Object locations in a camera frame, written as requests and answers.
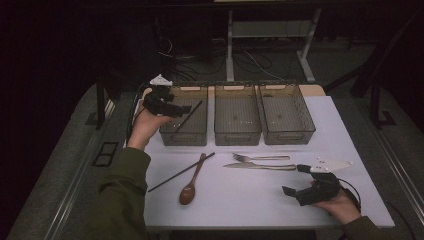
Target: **fork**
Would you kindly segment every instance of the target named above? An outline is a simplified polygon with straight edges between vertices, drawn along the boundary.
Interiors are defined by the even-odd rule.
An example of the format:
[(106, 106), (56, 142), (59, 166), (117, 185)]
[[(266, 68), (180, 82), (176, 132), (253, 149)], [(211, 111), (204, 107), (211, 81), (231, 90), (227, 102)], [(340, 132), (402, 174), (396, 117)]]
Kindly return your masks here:
[(236, 153), (233, 153), (233, 158), (239, 162), (250, 162), (252, 160), (290, 160), (289, 156), (248, 157)]

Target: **table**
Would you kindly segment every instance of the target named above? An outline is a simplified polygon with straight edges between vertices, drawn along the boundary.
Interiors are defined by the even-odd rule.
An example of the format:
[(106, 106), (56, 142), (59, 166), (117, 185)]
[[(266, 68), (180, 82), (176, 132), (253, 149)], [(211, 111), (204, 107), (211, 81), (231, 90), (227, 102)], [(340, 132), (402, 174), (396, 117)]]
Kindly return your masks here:
[(301, 190), (310, 187), (312, 177), (297, 171), (224, 168), (234, 163), (232, 153), (250, 156), (290, 155), (281, 164), (311, 165), (317, 158), (352, 161), (354, 167), (335, 172), (350, 182), (362, 198), (362, 212), (382, 228), (394, 222), (365, 169), (331, 97), (322, 89), (301, 86), (316, 126), (307, 145), (216, 146), (213, 131), (214, 102), (209, 101), (208, 143), (205, 147), (164, 146), (153, 136), (146, 152), (152, 157), (147, 183), (153, 187), (198, 161), (200, 153), (216, 155), (206, 160), (196, 180), (196, 196), (189, 205), (178, 202), (181, 189), (191, 180), (194, 168), (146, 195), (145, 221), (149, 231), (170, 230), (275, 230), (337, 227), (321, 209), (299, 206), (284, 195), (281, 186)]

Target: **person's left hand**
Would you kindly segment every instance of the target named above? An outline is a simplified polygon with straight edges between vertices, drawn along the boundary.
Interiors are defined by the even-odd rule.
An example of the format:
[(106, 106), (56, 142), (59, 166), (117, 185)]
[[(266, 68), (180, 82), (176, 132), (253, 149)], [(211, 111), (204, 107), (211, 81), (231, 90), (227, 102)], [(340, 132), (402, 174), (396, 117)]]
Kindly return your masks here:
[(136, 119), (134, 120), (133, 130), (127, 147), (137, 148), (139, 150), (144, 150), (150, 138), (162, 124), (174, 119), (168, 116), (155, 116), (146, 108), (142, 108), (135, 116)]

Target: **utensil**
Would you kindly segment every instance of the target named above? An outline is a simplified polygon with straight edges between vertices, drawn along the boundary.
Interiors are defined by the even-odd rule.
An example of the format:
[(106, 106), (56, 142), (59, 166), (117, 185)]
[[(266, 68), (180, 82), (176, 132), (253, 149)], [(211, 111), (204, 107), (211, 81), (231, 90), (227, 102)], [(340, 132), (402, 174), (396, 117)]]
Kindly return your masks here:
[(280, 166), (271, 166), (271, 165), (259, 165), (252, 162), (243, 162), (243, 163), (232, 163), (224, 165), (224, 167), (230, 168), (252, 168), (252, 169), (271, 169), (271, 170), (296, 170), (295, 164), (290, 165), (280, 165)]
[[(215, 155), (215, 153), (211, 153), (211, 154), (209, 154), (209, 155), (208, 155), (208, 156), (206, 156), (206, 158), (205, 158), (205, 159), (203, 159), (203, 160), (206, 160), (206, 159), (208, 159), (208, 158), (212, 157), (213, 155)], [(158, 187), (162, 186), (163, 184), (165, 184), (165, 183), (169, 182), (170, 180), (174, 179), (175, 177), (177, 177), (177, 176), (181, 175), (182, 173), (184, 173), (184, 172), (186, 172), (187, 170), (191, 169), (192, 167), (196, 166), (196, 165), (197, 165), (200, 161), (201, 161), (201, 160), (199, 160), (198, 162), (193, 163), (192, 165), (188, 166), (186, 169), (184, 169), (184, 170), (182, 170), (181, 172), (179, 172), (179, 173), (175, 174), (174, 176), (172, 176), (172, 177), (170, 177), (170, 178), (166, 179), (165, 181), (163, 181), (163, 182), (161, 182), (160, 184), (156, 185), (156, 187), (154, 187), (154, 188), (150, 189), (150, 190), (149, 190), (149, 191), (147, 191), (147, 192), (151, 192), (151, 191), (155, 190), (156, 188), (158, 188)]]
[(250, 162), (252, 160), (290, 160), (289, 156), (248, 157), (236, 153), (233, 153), (233, 158), (240, 162)]
[(196, 171), (194, 172), (193, 178), (187, 184), (187, 186), (183, 188), (183, 190), (180, 193), (181, 205), (187, 205), (191, 203), (191, 201), (193, 201), (194, 195), (196, 194), (196, 189), (194, 188), (194, 182), (196, 181), (197, 174), (199, 174), (205, 159), (206, 159), (206, 154), (202, 153), (202, 155), (200, 155), (199, 163), (197, 164)]

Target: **wooden spoon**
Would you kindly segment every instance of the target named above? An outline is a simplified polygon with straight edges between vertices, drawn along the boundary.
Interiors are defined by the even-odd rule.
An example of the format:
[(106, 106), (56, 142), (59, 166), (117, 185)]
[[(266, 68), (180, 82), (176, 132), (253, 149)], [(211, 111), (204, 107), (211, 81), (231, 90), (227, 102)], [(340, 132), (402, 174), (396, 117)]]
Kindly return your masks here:
[(197, 164), (196, 171), (194, 172), (193, 178), (191, 181), (183, 188), (180, 193), (180, 203), (181, 205), (187, 205), (193, 201), (194, 195), (196, 194), (196, 189), (194, 188), (194, 181), (196, 181), (197, 174), (199, 174), (200, 168), (202, 168), (203, 162), (205, 161), (206, 154), (202, 153), (200, 155), (199, 163)]

